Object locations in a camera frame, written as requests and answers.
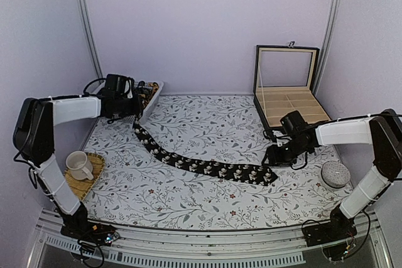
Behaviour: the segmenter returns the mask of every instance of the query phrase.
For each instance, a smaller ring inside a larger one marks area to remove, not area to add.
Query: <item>cartoon pattern on fabric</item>
[[[254,164],[228,164],[217,161],[203,161],[190,159],[176,153],[162,149],[150,134],[138,122],[133,124],[134,132],[144,147],[157,160],[178,169],[223,178],[237,182],[267,186],[274,182],[278,176],[267,166]]]

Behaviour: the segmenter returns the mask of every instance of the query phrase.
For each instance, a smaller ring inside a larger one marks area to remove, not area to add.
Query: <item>vertical metal post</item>
[[[332,40],[332,34],[334,32],[335,20],[337,18],[337,14],[338,14],[339,3],[340,3],[340,0],[331,0],[331,8],[330,8],[329,17],[328,17],[327,30],[325,32],[320,56],[318,58],[317,71],[316,71],[317,75],[313,82],[312,92],[314,95],[317,93],[318,89],[320,88],[320,82],[322,79],[323,72],[325,70],[325,65],[328,60],[328,53],[329,53],[329,48],[330,48],[330,44],[331,44],[331,40]]]
[[[82,22],[84,25],[85,37],[87,38],[87,43],[88,43],[88,47],[89,47],[89,51],[90,51],[90,55],[91,55],[91,59],[92,59],[92,64],[94,65],[94,70],[95,70],[96,76],[98,78],[103,78],[104,76],[102,73],[102,69],[100,68],[101,65],[99,63],[99,57],[98,57],[96,47],[95,47],[95,40],[92,35],[92,29],[90,26],[87,1],[86,0],[77,0],[77,1],[78,1],[78,5],[79,5],[80,14],[81,14],[81,19],[82,19]]]

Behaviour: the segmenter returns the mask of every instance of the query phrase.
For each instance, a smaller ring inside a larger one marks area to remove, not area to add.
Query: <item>floral tablecloth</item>
[[[246,96],[160,97],[142,126],[168,151],[204,160],[259,164],[271,144]],[[194,230],[283,227],[327,218],[352,190],[333,192],[320,183],[323,163],[338,160],[332,147],[310,155],[303,170],[273,169],[279,178],[266,187],[167,166],[145,150],[127,120],[99,119],[85,150],[106,159],[84,200],[90,218],[106,222]]]

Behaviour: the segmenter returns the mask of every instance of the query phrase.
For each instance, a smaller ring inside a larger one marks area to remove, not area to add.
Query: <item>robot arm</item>
[[[284,116],[283,130],[292,140],[267,149],[270,166],[290,166],[297,156],[314,152],[319,146],[333,144],[370,144],[374,150],[373,166],[354,191],[334,208],[327,225],[303,229],[308,245],[323,244],[344,239],[355,233],[354,217],[374,203],[396,179],[402,170],[402,123],[392,109],[379,116],[349,119],[338,122],[321,122],[308,125],[298,111]]]
[[[26,99],[14,130],[13,143],[23,162],[30,165],[30,177],[37,180],[45,195],[54,202],[63,218],[62,233],[79,238],[94,227],[88,222],[87,210],[67,184],[55,157],[53,127],[64,122],[100,116],[140,116],[142,106],[135,93],[134,80],[120,75],[108,75],[104,88],[93,96],[69,95],[48,99]],[[98,225],[104,242],[112,227]]]

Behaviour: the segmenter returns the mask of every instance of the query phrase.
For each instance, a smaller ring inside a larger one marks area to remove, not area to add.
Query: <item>mug handle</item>
[[[94,179],[94,175],[92,175],[92,173],[86,167],[83,167],[82,171],[87,175],[87,178],[89,180]]]

